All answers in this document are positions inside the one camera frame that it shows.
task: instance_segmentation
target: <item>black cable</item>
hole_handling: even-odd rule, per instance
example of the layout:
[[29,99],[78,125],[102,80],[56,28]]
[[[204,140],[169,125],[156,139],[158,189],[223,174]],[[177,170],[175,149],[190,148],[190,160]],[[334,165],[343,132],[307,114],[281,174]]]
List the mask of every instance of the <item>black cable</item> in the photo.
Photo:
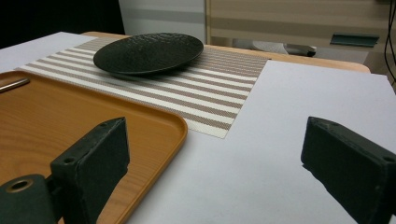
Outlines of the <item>black cable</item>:
[[392,30],[392,25],[393,25],[393,21],[394,21],[394,17],[395,17],[395,12],[396,12],[396,3],[393,5],[393,1],[394,0],[390,0],[390,5],[389,5],[388,36],[387,36],[387,41],[385,42],[385,50],[384,50],[385,63],[387,64],[387,68],[393,77],[392,85],[396,82],[396,77],[393,75],[393,73],[390,69],[388,57],[387,57],[387,50],[388,50],[388,44],[390,44],[390,50],[391,50],[391,54],[393,57],[393,62],[396,64],[395,52],[393,49],[393,44],[392,44],[392,40],[391,40],[391,36],[390,36],[390,32]]

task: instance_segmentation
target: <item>white table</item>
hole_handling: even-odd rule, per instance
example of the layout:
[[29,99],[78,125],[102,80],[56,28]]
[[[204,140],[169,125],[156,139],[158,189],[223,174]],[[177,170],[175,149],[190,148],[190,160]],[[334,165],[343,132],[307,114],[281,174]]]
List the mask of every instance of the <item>white table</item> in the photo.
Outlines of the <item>white table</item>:
[[[0,72],[91,39],[59,33],[0,49]],[[302,166],[308,116],[396,152],[386,77],[269,62],[225,139],[189,131],[128,223],[355,223]]]

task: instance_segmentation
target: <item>black plate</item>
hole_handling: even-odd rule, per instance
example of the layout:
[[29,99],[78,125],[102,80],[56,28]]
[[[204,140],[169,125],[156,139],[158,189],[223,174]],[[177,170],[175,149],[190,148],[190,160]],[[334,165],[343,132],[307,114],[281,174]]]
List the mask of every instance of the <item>black plate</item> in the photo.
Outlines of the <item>black plate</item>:
[[93,62],[110,73],[145,75],[188,63],[203,50],[203,43],[190,35],[135,35],[102,47],[93,56]]

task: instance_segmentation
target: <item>wooden table edge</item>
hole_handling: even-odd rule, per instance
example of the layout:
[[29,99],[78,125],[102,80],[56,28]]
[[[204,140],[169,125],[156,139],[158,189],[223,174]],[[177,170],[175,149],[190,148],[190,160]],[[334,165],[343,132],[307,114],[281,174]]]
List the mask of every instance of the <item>wooden table edge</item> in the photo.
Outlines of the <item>wooden table edge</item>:
[[[89,35],[89,36],[96,36],[96,37],[111,37],[111,38],[117,38],[117,39],[129,37],[128,35],[115,35],[115,34],[94,32],[94,31],[86,32],[86,33],[83,33],[82,35]],[[265,58],[269,58],[274,61],[280,61],[280,62],[285,62],[285,63],[301,63],[301,64],[306,64],[306,65],[320,66],[320,67],[329,67],[329,68],[351,70],[351,71],[357,71],[357,72],[363,72],[363,73],[371,73],[370,69],[361,63],[351,63],[351,62],[343,62],[343,61],[328,60],[328,59],[309,58],[309,57],[304,57],[304,56],[264,52],[264,51],[258,51],[258,50],[252,50],[252,49],[233,49],[233,48],[211,46],[211,45],[206,45],[206,46],[213,48],[213,49],[222,49],[222,50],[228,50],[231,52],[244,53],[244,54],[249,54],[249,55],[265,57]]]

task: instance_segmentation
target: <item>placemat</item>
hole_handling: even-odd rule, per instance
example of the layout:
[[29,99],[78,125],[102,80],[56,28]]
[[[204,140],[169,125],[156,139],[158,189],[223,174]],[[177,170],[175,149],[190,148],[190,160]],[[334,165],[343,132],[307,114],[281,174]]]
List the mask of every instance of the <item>placemat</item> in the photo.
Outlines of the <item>placemat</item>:
[[147,77],[120,79],[97,68],[93,55],[116,41],[100,37],[16,70],[104,91],[179,114],[189,129],[224,138],[267,59],[205,47],[186,66]]

